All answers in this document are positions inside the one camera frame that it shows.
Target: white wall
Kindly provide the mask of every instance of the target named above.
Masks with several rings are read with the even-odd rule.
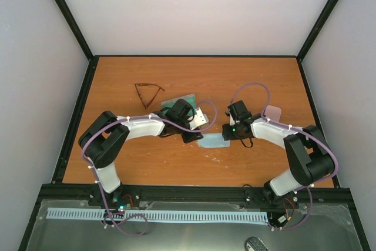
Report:
[[[49,183],[87,66],[53,0],[0,0],[0,249]]]
[[[303,65],[341,185],[376,250],[376,1],[340,0]]]
[[[327,0],[66,0],[94,54],[297,55]]]

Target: light blue cloth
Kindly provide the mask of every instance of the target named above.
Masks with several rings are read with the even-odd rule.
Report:
[[[204,133],[204,138],[197,141],[197,145],[203,148],[222,148],[230,147],[230,141],[225,141],[222,133]]]

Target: orange wood surface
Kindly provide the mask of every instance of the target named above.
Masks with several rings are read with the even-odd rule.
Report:
[[[189,57],[101,57],[82,114],[63,182],[91,183],[92,172],[80,158],[78,137],[103,112],[115,115],[145,115],[160,109],[161,101],[188,94],[196,102],[209,99],[218,108],[218,119],[208,133],[221,132],[228,123],[224,114],[235,91],[246,82],[265,83],[271,91],[270,104],[282,109],[281,122],[296,126],[314,124],[306,91],[294,58],[189,58]],[[136,93],[135,83],[156,83],[160,91],[146,111]],[[156,89],[141,88],[150,100]],[[266,102],[261,86],[249,86],[238,99],[259,113]],[[210,105],[202,105],[209,119]],[[146,137],[125,143],[116,161],[123,184],[262,186],[288,168],[284,149],[254,139],[254,147],[244,148],[231,141],[229,148],[204,149],[196,142],[184,144],[180,135],[169,138]],[[330,180],[319,187],[332,187]]]

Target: wooden table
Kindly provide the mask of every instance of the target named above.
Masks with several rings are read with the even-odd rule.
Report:
[[[294,58],[189,58],[189,57],[101,57],[72,148],[65,183],[91,183],[92,172],[80,158],[78,137],[106,110],[115,115],[144,115],[160,109],[161,101],[193,93],[196,102],[209,99],[219,116],[208,132],[221,132],[228,123],[224,114],[235,91],[246,82],[265,83],[271,91],[270,104],[282,109],[281,122],[296,126],[314,124],[306,91]],[[160,91],[146,111],[135,83],[156,83]],[[156,88],[140,89],[148,101]],[[238,96],[252,113],[266,102],[261,86],[249,86]],[[214,110],[202,105],[209,119]],[[204,149],[196,142],[184,144],[180,135],[146,137],[126,142],[116,159],[123,184],[262,186],[288,168],[284,149],[263,140],[244,148],[231,141],[229,148]],[[332,187],[330,180],[317,186]]]

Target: robotic arm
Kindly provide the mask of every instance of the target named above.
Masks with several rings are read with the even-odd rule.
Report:
[[[308,186],[333,172],[333,160],[321,146],[293,129],[283,129],[265,121],[260,114],[253,116],[243,101],[231,104],[227,114],[230,123],[222,126],[224,140],[259,138],[286,150],[290,168],[264,184],[264,196],[270,206],[289,192]],[[327,146],[318,127],[310,125],[301,130]]]
[[[183,99],[179,99],[171,108],[162,109],[151,113],[149,116],[151,118],[162,118],[192,130],[198,129],[209,121],[200,108],[195,111],[192,105]],[[96,132],[106,125],[124,118],[115,116],[110,111],[102,113],[79,138],[80,147],[82,148]],[[203,135],[199,132],[186,132],[158,119],[145,117],[141,119],[140,117],[129,117],[126,119],[128,121],[117,124],[106,131],[109,134],[107,138],[100,135],[94,139],[85,151],[85,155],[92,160],[99,181],[107,193],[114,192],[121,184],[116,173],[115,159],[125,141],[142,136],[159,136],[163,138],[176,133],[182,135],[184,143],[203,138]]]

